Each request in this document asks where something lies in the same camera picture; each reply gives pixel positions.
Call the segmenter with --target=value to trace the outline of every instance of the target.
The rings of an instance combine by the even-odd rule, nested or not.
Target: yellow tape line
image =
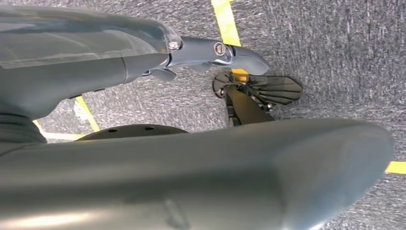
[[[229,45],[241,46],[230,2],[231,0],[212,0],[212,6],[223,42]],[[243,69],[232,69],[231,71],[237,74],[248,74]],[[392,161],[386,172],[406,174],[406,162]]]
[[[47,132],[44,132],[44,130],[42,129],[41,125],[39,124],[39,122],[37,120],[35,120],[33,122],[38,127],[42,136],[44,136],[46,139],[77,140],[77,139],[85,136],[83,134],[47,133]]]
[[[100,131],[99,125],[97,125],[96,120],[94,120],[94,117],[91,114],[90,109],[89,109],[88,105],[86,104],[85,100],[83,99],[83,97],[82,96],[77,97],[76,101],[82,107],[82,110],[86,113],[88,121],[89,121],[90,126],[93,129],[93,131],[94,132]]]
[[[37,120],[35,120],[35,121],[33,121],[33,122],[34,122],[34,124],[37,126],[37,128],[39,129],[39,131],[40,131],[41,133],[43,133],[44,130],[42,129],[42,127],[41,127],[41,125],[39,124],[39,122],[38,122]]]
[[[212,0],[212,6],[214,8],[223,43],[233,46],[241,46],[230,0]],[[243,69],[231,69],[231,71],[238,74],[248,74]]]
[[[386,173],[406,174],[406,162],[392,161],[385,171]]]
[[[69,134],[69,133],[41,133],[46,139],[59,139],[59,140],[77,140],[84,137],[82,134]]]

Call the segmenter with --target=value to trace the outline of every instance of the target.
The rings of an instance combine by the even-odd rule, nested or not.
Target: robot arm
[[[392,157],[386,130],[341,119],[42,144],[31,120],[63,99],[170,80],[168,68],[269,65],[154,21],[66,9],[2,8],[0,41],[2,230],[316,230]]]

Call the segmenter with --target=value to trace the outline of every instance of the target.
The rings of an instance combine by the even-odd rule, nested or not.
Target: silver screw
[[[217,91],[217,93],[218,93],[220,96],[224,96],[224,94],[225,94],[226,92],[224,91],[224,88],[221,88],[221,89],[219,89],[219,90]]]
[[[214,44],[214,52],[218,56],[223,56],[224,54],[226,54],[226,46],[221,42],[216,42]]]
[[[169,42],[169,49],[179,49],[179,44],[177,42]]]

